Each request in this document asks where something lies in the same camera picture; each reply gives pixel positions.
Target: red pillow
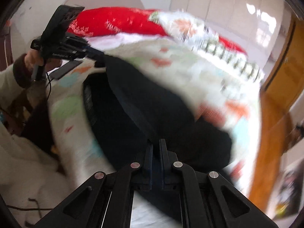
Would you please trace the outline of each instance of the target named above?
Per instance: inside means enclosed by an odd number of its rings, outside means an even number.
[[[167,34],[163,28],[149,21],[156,10],[127,7],[101,7],[82,11],[70,24],[68,32],[77,36],[104,36],[119,32],[148,35]]]
[[[226,49],[231,50],[231,51],[237,51],[239,53],[243,53],[247,55],[247,52],[239,46],[237,43],[234,43],[230,41],[229,39],[226,39],[222,36],[219,36],[219,41],[226,47]]]

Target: person's hand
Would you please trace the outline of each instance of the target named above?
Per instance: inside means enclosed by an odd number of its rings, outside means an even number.
[[[43,66],[43,59],[39,55],[39,51],[30,49],[24,57],[24,63],[30,73],[33,72],[34,66]],[[59,68],[62,65],[62,60],[50,58],[45,65],[45,71],[49,72],[54,68]]]

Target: smartphone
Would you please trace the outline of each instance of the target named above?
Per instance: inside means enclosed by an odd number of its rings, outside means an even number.
[[[72,69],[76,68],[79,64],[81,64],[82,60],[72,60],[67,62],[65,65],[62,65],[59,69],[56,69],[52,73],[49,74],[51,80],[59,80],[63,76],[65,76]]]

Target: handheld device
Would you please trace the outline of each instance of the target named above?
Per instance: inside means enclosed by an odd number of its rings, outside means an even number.
[[[50,73],[49,77],[51,80],[59,80],[82,62],[82,60],[71,60],[66,64],[62,65],[60,68],[53,71],[52,73]]]
[[[102,51],[92,48],[87,40],[66,32],[70,23],[83,9],[82,6],[60,5],[42,35],[32,41],[31,48],[40,52],[44,65],[48,58],[74,60],[88,57],[102,66]],[[44,66],[35,66],[33,80],[39,81],[43,75]]]

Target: brown sleeve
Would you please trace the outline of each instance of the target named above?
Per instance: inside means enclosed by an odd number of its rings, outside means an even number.
[[[0,72],[0,107],[4,110],[24,90],[16,81],[13,67],[12,64]]]
[[[13,73],[16,82],[22,88],[30,87],[32,80],[31,80],[31,73],[25,66],[24,57],[26,54],[21,55],[18,59],[14,62],[13,66]]]

